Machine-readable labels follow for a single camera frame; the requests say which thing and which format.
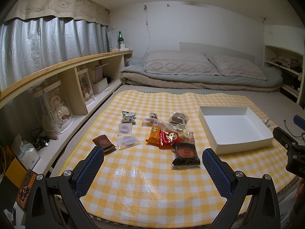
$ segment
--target red snack package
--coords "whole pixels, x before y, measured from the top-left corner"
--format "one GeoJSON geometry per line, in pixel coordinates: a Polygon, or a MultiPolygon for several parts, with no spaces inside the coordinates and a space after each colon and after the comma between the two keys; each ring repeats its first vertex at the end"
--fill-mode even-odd
{"type": "Polygon", "coordinates": [[[159,134],[159,148],[160,149],[172,149],[172,144],[182,142],[178,133],[175,131],[160,130],[159,134]]]}

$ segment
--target white box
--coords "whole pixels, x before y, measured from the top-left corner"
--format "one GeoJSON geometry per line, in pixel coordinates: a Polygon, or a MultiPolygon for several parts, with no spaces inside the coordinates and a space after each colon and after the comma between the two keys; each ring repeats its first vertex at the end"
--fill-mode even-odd
{"type": "Polygon", "coordinates": [[[92,84],[93,93],[95,95],[100,94],[104,89],[108,87],[107,79],[103,78],[98,83],[92,84]]]}
{"type": "Polygon", "coordinates": [[[200,106],[199,119],[216,154],[271,146],[273,134],[247,107],[200,106]]]}

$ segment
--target small box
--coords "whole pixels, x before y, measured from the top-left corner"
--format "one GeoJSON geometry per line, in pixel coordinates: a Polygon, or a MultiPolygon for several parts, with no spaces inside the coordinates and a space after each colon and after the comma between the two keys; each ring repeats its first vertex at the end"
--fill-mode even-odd
{"type": "Polygon", "coordinates": [[[13,160],[5,172],[5,175],[11,180],[13,184],[15,184],[17,188],[20,188],[25,174],[26,169],[16,158],[13,160]]]}
{"type": "Polygon", "coordinates": [[[100,94],[104,89],[108,87],[107,79],[103,78],[98,83],[92,84],[93,93],[95,95],[100,94]]]}
{"type": "Polygon", "coordinates": [[[272,145],[272,132],[247,107],[201,106],[198,116],[216,154],[272,145]]]}

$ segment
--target bottle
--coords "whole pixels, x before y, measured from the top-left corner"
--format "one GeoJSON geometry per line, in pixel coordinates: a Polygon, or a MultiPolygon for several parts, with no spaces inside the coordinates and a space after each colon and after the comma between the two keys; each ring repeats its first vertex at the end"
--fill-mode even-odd
{"type": "Polygon", "coordinates": [[[122,32],[121,31],[119,31],[119,38],[118,38],[117,42],[118,42],[118,45],[119,45],[119,49],[125,48],[125,42],[124,42],[124,39],[122,37],[122,32]]]}

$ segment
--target pillow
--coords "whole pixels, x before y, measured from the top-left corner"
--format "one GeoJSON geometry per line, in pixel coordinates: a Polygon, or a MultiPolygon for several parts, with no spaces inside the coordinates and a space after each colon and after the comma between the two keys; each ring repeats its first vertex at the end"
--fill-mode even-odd
{"type": "Polygon", "coordinates": [[[220,75],[217,68],[203,53],[175,50],[148,52],[144,70],[167,75],[220,75]]]}
{"type": "Polygon", "coordinates": [[[209,60],[218,68],[223,76],[251,77],[267,80],[263,71],[248,59],[214,55],[209,60]]]}

